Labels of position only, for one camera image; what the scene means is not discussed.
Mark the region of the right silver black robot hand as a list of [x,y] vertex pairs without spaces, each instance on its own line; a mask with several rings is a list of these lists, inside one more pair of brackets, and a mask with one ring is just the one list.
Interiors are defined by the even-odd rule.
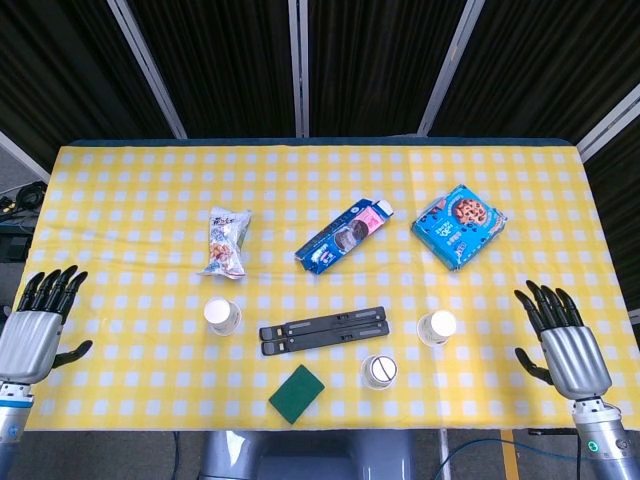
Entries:
[[560,288],[553,290],[531,280],[526,286],[529,294],[515,290],[514,295],[527,314],[546,365],[536,365],[524,349],[517,347],[514,352],[520,365],[566,399],[577,401],[604,395],[612,386],[612,379],[574,300]]

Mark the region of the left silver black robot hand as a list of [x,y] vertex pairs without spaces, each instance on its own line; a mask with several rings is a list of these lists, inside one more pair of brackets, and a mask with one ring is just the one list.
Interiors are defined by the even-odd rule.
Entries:
[[60,353],[64,326],[82,283],[88,277],[76,265],[39,272],[23,289],[17,307],[1,329],[1,381],[34,385],[51,370],[75,362],[93,346],[90,340]]

